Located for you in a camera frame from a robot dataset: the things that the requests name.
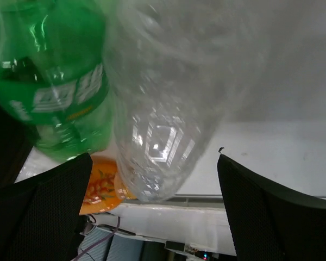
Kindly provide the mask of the black plastic waste bin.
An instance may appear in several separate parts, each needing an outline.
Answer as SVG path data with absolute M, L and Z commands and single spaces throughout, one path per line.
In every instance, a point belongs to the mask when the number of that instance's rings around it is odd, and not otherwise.
M 0 188 L 15 182 L 31 150 L 24 125 L 0 107 Z

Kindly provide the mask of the clear unlabelled plastic bottle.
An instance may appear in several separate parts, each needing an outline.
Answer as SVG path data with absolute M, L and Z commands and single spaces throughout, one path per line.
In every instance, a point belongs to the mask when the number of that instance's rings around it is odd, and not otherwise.
M 144 202 L 171 198 L 268 55 L 251 1 L 116 1 L 103 60 L 120 175 Z

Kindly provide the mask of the orange juice bottle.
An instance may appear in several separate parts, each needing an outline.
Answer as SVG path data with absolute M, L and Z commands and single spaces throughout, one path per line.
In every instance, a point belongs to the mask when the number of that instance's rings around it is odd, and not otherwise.
M 80 215 L 105 213 L 124 200 L 136 199 L 122 181 L 113 159 L 94 155 L 91 158 L 93 166 Z

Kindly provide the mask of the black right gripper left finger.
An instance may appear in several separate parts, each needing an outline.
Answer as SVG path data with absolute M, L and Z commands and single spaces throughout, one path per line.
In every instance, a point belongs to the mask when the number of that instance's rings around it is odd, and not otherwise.
M 0 188 L 0 260 L 72 260 L 91 170 L 85 153 Z

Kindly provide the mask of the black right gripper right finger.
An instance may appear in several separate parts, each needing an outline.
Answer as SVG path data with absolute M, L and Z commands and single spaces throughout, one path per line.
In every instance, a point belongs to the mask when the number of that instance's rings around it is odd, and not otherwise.
M 218 180 L 238 260 L 326 260 L 326 200 L 221 153 Z

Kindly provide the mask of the green soda bottle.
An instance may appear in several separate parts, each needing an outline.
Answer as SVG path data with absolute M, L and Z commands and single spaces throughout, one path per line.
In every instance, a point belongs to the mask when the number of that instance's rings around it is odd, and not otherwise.
M 0 106 L 56 161 L 109 144 L 105 23 L 98 1 L 0 1 Z

